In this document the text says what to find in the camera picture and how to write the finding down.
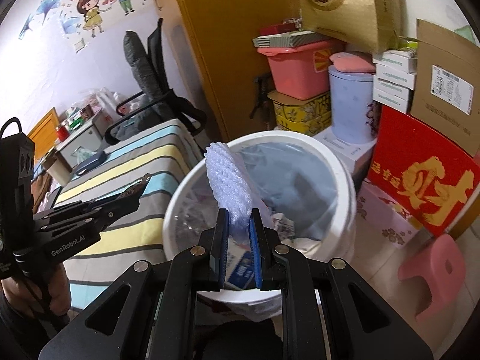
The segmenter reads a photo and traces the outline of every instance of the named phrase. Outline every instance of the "red candle jar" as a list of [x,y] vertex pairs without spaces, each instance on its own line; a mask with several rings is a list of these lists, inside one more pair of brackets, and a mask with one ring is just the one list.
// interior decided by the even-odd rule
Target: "red candle jar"
[[60,139],[60,142],[63,142],[64,140],[66,140],[70,135],[67,128],[63,125],[57,126],[56,130],[57,130],[57,137],[58,139]]

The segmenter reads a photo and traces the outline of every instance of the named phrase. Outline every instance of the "screw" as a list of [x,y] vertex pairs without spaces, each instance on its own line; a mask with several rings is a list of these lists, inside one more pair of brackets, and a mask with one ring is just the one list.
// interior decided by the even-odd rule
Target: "screw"
[[133,265],[133,269],[135,269],[136,272],[146,271],[147,268],[148,268],[148,263],[146,261],[137,261]]
[[194,256],[201,256],[202,254],[205,253],[205,248],[203,246],[194,246],[190,249],[190,253],[193,254]]
[[347,266],[347,264],[342,259],[333,259],[332,260],[332,266],[335,269],[343,269]]
[[287,245],[280,244],[275,246],[275,251],[278,254],[287,254],[290,251],[290,249]]

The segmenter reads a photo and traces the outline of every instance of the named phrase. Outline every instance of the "bed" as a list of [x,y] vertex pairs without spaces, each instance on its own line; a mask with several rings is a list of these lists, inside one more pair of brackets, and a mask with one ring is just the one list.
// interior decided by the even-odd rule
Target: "bed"
[[202,154],[183,124],[175,120],[145,130],[105,150],[98,168],[74,177],[56,206],[105,198],[125,190],[146,173],[153,175],[140,207],[101,233],[101,240],[65,261],[72,310],[79,312],[138,260],[166,261],[163,218],[172,194]]

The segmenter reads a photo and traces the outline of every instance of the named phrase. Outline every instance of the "plastic bag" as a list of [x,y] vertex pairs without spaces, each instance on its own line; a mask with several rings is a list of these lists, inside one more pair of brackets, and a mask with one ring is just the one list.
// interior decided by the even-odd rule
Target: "plastic bag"
[[85,147],[79,146],[71,155],[77,159],[77,165],[81,164],[83,161],[88,160],[91,156],[95,154],[94,151],[88,150]]
[[[121,118],[121,116],[117,114],[117,105],[126,100],[125,96],[117,92],[111,92],[107,88],[87,89],[80,93],[85,96],[82,100],[81,108],[89,104],[95,113],[103,110],[108,123],[116,122]],[[128,114],[128,105],[124,105],[120,111],[124,115]]]
[[327,165],[286,143],[261,143],[239,154],[267,207],[295,223],[295,237],[322,240],[337,207],[337,188]]
[[177,214],[175,239],[178,249],[183,251],[198,244],[200,233],[215,227],[218,203],[213,194],[206,199],[199,199],[191,193],[183,201]]

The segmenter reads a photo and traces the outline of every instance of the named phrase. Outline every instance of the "yellow floral box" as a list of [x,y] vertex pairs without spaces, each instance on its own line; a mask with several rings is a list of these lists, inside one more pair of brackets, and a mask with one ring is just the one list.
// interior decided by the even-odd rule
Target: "yellow floral box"
[[331,117],[330,91],[309,100],[299,100],[277,91],[268,93],[268,97],[273,101],[275,117],[279,126],[283,125],[284,120],[308,123],[320,118],[324,122]]
[[322,116],[316,117],[308,122],[292,122],[280,115],[276,115],[276,118],[277,125],[282,130],[300,132],[302,134],[310,135],[311,137],[318,134],[320,131],[325,130],[327,127],[330,127],[332,124],[332,112],[323,114]]

